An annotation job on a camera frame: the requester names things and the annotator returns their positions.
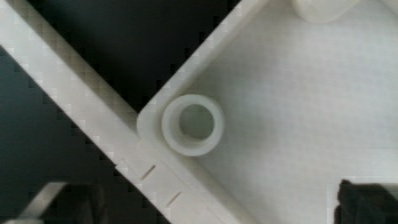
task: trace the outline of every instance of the white plastic surface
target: white plastic surface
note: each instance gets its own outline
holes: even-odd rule
[[[291,0],[296,13],[305,21],[327,23],[334,21],[360,0]]]
[[[140,137],[167,157],[163,109],[209,96],[227,128],[197,163],[259,223],[332,223],[341,179],[398,183],[398,16],[362,0],[312,24],[271,0],[222,44],[204,42],[140,113]]]

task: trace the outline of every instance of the dark background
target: dark background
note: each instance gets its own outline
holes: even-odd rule
[[[238,0],[30,0],[136,111]],[[0,223],[48,181],[104,187],[110,223],[167,223],[0,49]]]

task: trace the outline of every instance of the white plastic part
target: white plastic part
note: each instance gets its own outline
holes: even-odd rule
[[[256,223],[202,167],[140,141],[136,113],[25,0],[0,1],[0,18],[0,45],[170,223]]]
[[[398,183],[398,17],[378,0],[328,24],[295,13],[271,0],[234,38],[216,29],[140,112],[138,133],[192,185],[206,183],[192,163],[206,168],[259,223],[332,224],[341,179]],[[227,125],[193,162],[168,153],[160,131],[184,94],[220,102]]]
[[[312,23],[334,21],[360,0],[291,0],[302,19]]]
[[[53,199],[58,195],[58,192],[64,189],[64,186],[65,186],[64,182],[51,182],[44,185],[44,187],[28,203],[28,206],[19,214],[21,219],[39,219],[39,217],[44,214],[44,211],[48,209],[48,206],[53,202]]]
[[[362,0],[319,26],[291,2],[266,2],[241,0],[135,127],[136,114],[30,5],[0,1],[0,44],[174,224],[332,223],[341,178],[398,182],[396,15]],[[330,21],[339,13],[323,12],[302,17]],[[197,159],[161,133],[183,94],[209,96],[225,111],[224,137]]]
[[[193,138],[181,131],[181,114],[190,106],[202,106],[213,117],[213,130],[209,136],[204,139]],[[204,123],[206,121],[199,120],[197,125],[204,125]],[[176,98],[165,108],[161,130],[170,148],[184,156],[202,156],[211,151],[220,141],[224,126],[224,114],[215,100],[200,95],[184,95]]]

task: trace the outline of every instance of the plastic ring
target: plastic ring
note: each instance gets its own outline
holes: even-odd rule
[[[213,116],[213,131],[204,139],[193,139],[181,132],[179,117],[186,107],[192,105],[202,106]],[[224,113],[215,100],[200,95],[184,95],[177,97],[165,108],[161,131],[170,148],[184,156],[200,156],[213,150],[220,142],[224,126]]]

